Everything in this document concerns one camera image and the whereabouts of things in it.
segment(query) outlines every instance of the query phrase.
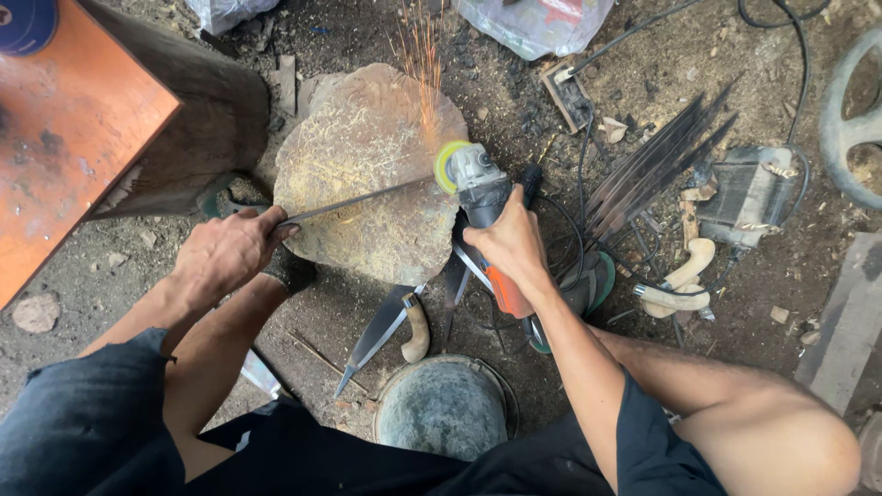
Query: plastic bag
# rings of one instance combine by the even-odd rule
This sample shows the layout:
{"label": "plastic bag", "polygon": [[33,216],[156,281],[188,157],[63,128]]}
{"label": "plastic bag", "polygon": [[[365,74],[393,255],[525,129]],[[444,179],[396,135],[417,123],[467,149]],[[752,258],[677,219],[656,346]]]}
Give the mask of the plastic bag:
{"label": "plastic bag", "polygon": [[452,0],[472,26],[514,53],[535,60],[580,52],[601,28],[614,0]]}
{"label": "plastic bag", "polygon": [[184,0],[199,16],[202,29],[220,36],[244,20],[266,12],[279,0]]}

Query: dirt floor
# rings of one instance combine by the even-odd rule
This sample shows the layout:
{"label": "dirt floor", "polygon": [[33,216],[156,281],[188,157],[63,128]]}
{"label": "dirt floor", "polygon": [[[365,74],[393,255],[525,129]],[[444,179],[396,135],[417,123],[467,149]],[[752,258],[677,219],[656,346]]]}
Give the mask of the dirt floor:
{"label": "dirt floor", "polygon": [[[183,0],[108,3],[191,40],[198,27]],[[602,45],[635,21],[672,4],[668,0],[637,0],[614,6],[592,46]],[[781,17],[771,2],[749,4],[757,17]],[[803,0],[790,4],[798,10],[808,5]],[[350,72],[374,62],[401,67],[394,49],[399,27],[403,27],[403,10],[408,10],[410,19],[417,19],[418,8],[395,0],[282,0],[276,8],[258,15],[257,21],[243,23],[222,40],[235,48],[242,64],[264,78],[277,68],[278,56],[286,54],[297,56],[298,71],[306,78],[320,73]],[[811,327],[809,320],[818,318],[852,234],[882,228],[882,214],[852,206],[835,189],[823,170],[818,151],[818,100],[830,72],[854,39],[879,22],[880,16],[882,9],[876,0],[834,0],[825,17],[805,24],[811,43],[812,74],[796,143],[810,158],[811,186],[787,228],[779,235],[764,238],[759,248],[748,253],[721,285],[725,291],[713,293],[711,307],[716,321],[698,320],[697,316],[684,321],[685,347],[689,351],[791,376],[803,349],[798,337]],[[274,19],[272,35],[265,49],[258,50],[261,29],[269,19]],[[469,24],[453,9],[432,22],[437,23],[436,42],[443,64],[441,88],[462,110],[471,140],[482,142],[502,167],[517,175],[528,162],[538,160],[554,139],[542,161],[546,174],[543,192],[562,200],[575,213],[578,190],[574,164],[582,135],[570,136],[565,131],[564,119],[538,79],[542,69],[557,59],[546,56],[532,63],[523,61],[489,36],[469,29]],[[792,26],[752,28],[738,17],[734,0],[704,2],[611,49],[594,63],[596,75],[583,77],[583,83],[596,104],[598,116],[632,121],[625,139],[609,147],[613,159],[636,150],[648,125],[664,125],[686,106],[686,101],[701,92],[715,96],[742,73],[724,112],[726,117],[738,112],[739,118],[720,149],[780,145],[791,122],[785,103],[796,103],[802,60]],[[848,100],[849,113],[859,114],[854,107],[865,108],[862,95],[875,91],[871,74],[867,72],[863,80],[857,78],[858,88]],[[293,117],[278,109],[279,88],[270,86],[274,98],[272,117],[282,116],[285,123],[271,133],[256,174],[258,184],[269,192],[276,150],[294,126]],[[478,110],[485,107],[489,114],[481,120]],[[875,162],[878,171],[882,163],[873,152],[861,153],[858,158],[862,170]],[[601,161],[587,164],[586,191],[591,192],[606,174]],[[882,177],[878,172],[868,174],[871,182]],[[676,267],[680,263],[675,260],[676,253],[683,248],[675,198],[676,190],[671,188],[652,207],[653,217],[665,228],[658,256],[662,267]],[[548,205],[540,203],[535,210],[547,239],[568,232],[563,218]],[[28,369],[73,357],[120,318],[171,269],[180,243],[192,226],[203,220],[198,215],[145,217],[80,226],[27,288],[29,295],[58,295],[62,313],[56,327],[45,334],[28,334],[12,323],[14,304],[0,314],[0,411],[9,408]],[[152,248],[141,238],[146,230],[158,236]],[[633,241],[622,246],[623,254],[637,253]],[[108,255],[113,252],[130,258],[111,268]],[[552,256],[558,254],[557,249],[551,250]],[[718,246],[717,257],[703,277],[704,283],[716,279],[725,267],[727,254],[727,247]],[[98,264],[95,271],[91,268],[94,263]],[[589,321],[619,334],[676,346],[670,322],[652,319],[640,310],[614,325],[606,324],[609,318],[638,308],[636,298],[630,294],[633,284],[620,276],[613,293]],[[342,367],[387,290],[387,285],[363,276],[321,267],[318,283],[284,304],[258,338],[259,348],[319,422],[337,425],[368,439],[371,415],[364,405],[369,398],[349,386],[341,399],[352,405],[335,404],[332,393],[339,375],[296,345],[288,332],[304,336]],[[486,321],[489,305],[475,295],[476,290],[473,278],[464,299],[473,314]],[[430,281],[422,295],[435,337],[440,335],[443,295],[443,277]],[[786,324],[770,318],[773,305],[790,310]],[[508,322],[504,317],[497,318]],[[408,338],[409,328],[405,324],[355,375],[355,380],[371,391],[371,397],[405,364],[399,346]],[[506,352],[517,349],[522,339],[519,328],[502,332]],[[568,409],[551,356],[531,349],[506,355],[496,336],[470,322],[461,307],[447,348],[452,353],[486,360],[509,380],[520,401],[522,433],[534,431]],[[430,353],[439,351],[439,340],[435,339]],[[263,393],[240,380],[213,423],[265,401]]]}

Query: yellow flap disc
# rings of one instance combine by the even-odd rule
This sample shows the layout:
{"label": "yellow flap disc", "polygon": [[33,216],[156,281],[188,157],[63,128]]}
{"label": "yellow flap disc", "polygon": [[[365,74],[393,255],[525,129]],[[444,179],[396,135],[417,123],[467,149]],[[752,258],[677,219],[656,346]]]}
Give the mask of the yellow flap disc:
{"label": "yellow flap disc", "polygon": [[457,139],[455,141],[444,143],[444,145],[441,146],[441,149],[438,150],[438,155],[435,156],[435,181],[438,183],[438,186],[441,187],[442,191],[450,194],[456,192],[456,179],[450,177],[448,174],[447,161],[450,159],[453,152],[469,145],[471,145],[471,143],[468,141]]}

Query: leg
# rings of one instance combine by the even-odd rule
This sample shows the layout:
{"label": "leg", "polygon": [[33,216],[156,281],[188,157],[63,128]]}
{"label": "leg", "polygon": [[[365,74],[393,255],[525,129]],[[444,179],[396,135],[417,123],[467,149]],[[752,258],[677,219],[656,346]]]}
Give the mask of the leg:
{"label": "leg", "polygon": [[187,480],[233,452],[196,436],[233,389],[245,355],[270,315],[290,295],[282,284],[258,274],[181,340],[166,368],[162,417],[187,470]]}
{"label": "leg", "polygon": [[647,394],[684,416],[675,431],[729,494],[832,496],[857,483],[854,434],[795,382],[589,328]]}

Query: angle grinder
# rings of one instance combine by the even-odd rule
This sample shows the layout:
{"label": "angle grinder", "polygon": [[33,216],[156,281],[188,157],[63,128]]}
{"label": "angle grinder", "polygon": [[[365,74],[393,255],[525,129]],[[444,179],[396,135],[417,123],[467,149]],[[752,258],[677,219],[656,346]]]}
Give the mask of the angle grinder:
{"label": "angle grinder", "polygon": [[[542,169],[532,164],[520,183],[524,185],[524,203],[542,178]],[[473,228],[490,227],[505,208],[512,193],[512,180],[490,159],[480,143],[458,140],[445,143],[435,157],[435,180],[442,190],[456,195]],[[493,286],[499,310],[523,319],[534,313],[533,306],[507,275],[496,270],[484,257],[480,269]]]}

